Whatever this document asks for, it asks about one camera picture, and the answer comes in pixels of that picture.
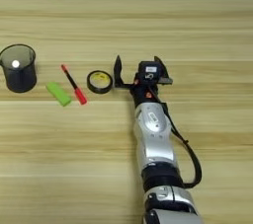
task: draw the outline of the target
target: black cup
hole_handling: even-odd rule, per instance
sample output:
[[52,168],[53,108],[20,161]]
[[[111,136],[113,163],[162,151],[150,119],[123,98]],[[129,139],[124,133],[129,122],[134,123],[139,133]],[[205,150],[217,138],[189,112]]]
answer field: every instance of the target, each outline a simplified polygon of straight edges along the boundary
[[35,60],[35,51],[24,44],[10,45],[2,50],[0,65],[3,67],[9,90],[25,93],[35,86],[37,83]]

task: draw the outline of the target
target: screwdriver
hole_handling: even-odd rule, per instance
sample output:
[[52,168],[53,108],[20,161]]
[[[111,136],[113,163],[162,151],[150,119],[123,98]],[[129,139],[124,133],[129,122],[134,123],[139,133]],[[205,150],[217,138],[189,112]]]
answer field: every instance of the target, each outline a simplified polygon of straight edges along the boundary
[[61,64],[61,69],[66,74],[69,82],[71,83],[72,87],[74,88],[76,98],[78,99],[78,101],[80,102],[81,105],[85,105],[87,103],[87,99],[85,98],[82,91],[78,88],[78,86],[76,85],[75,81],[72,79],[70,74],[68,73],[66,65]]

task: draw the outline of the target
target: wooden table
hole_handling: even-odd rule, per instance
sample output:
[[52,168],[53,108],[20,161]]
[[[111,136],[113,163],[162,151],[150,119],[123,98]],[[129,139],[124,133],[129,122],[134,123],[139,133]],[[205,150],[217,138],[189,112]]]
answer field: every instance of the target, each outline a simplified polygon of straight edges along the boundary
[[[86,87],[122,56],[130,82],[159,55],[174,79],[160,98],[200,157],[191,190],[207,224],[252,223],[253,0],[0,0],[0,45],[37,52],[39,81],[27,94],[0,83],[1,224],[137,224],[142,184],[127,91]],[[89,104],[62,108],[46,91],[73,91],[64,62]],[[185,180],[192,164],[174,139]]]

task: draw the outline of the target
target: cable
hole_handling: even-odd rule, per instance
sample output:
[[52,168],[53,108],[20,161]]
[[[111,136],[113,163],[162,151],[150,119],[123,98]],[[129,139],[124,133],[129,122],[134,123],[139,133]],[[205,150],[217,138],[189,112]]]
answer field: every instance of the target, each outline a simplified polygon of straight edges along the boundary
[[192,149],[192,147],[189,145],[189,141],[185,140],[184,137],[181,135],[181,133],[178,131],[177,127],[175,126],[169,111],[168,111],[168,107],[166,103],[162,103],[160,101],[160,99],[158,98],[158,96],[153,92],[152,88],[150,86],[148,86],[149,92],[153,95],[153,97],[155,98],[155,100],[162,106],[165,115],[169,118],[170,123],[171,123],[171,131],[172,133],[182,141],[182,143],[184,144],[184,146],[186,147],[186,150],[188,151],[193,164],[194,164],[194,168],[195,168],[195,178],[191,183],[184,183],[184,187],[185,188],[193,188],[196,185],[198,185],[201,180],[202,180],[202,166],[201,163],[197,157],[197,155],[195,154],[194,150]]

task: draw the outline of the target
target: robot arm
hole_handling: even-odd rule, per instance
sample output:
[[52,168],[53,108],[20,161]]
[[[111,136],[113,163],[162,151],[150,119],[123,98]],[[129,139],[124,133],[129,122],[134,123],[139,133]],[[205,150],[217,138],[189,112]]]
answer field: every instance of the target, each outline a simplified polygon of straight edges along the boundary
[[122,63],[118,56],[115,86],[130,89],[135,102],[133,131],[137,139],[138,169],[145,191],[143,223],[202,224],[193,199],[185,190],[186,184],[180,176],[170,141],[170,134],[171,131],[175,132],[175,126],[156,96],[157,84],[172,84],[165,66],[158,57],[155,57],[154,62],[140,62],[133,84],[124,84],[121,71]]
[[184,189],[170,132],[171,123],[161,105],[144,103],[136,108],[134,135],[145,190],[144,223],[201,224],[193,199]]

